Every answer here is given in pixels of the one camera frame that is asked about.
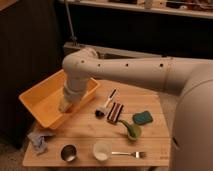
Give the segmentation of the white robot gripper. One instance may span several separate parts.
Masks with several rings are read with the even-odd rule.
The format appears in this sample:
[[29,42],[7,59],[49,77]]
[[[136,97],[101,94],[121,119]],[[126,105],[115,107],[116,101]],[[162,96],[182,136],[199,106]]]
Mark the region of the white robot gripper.
[[70,101],[68,101],[65,97],[62,97],[59,101],[59,107],[58,107],[58,110],[61,112],[61,113],[65,113],[65,108],[67,105],[69,104],[73,104],[71,103]]

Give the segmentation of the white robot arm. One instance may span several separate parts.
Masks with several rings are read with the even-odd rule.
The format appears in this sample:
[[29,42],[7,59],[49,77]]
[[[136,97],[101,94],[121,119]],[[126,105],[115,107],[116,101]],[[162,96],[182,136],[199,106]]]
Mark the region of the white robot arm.
[[169,171],[213,171],[213,60],[191,58],[101,59],[92,48],[67,55],[59,110],[80,101],[90,78],[177,94]]

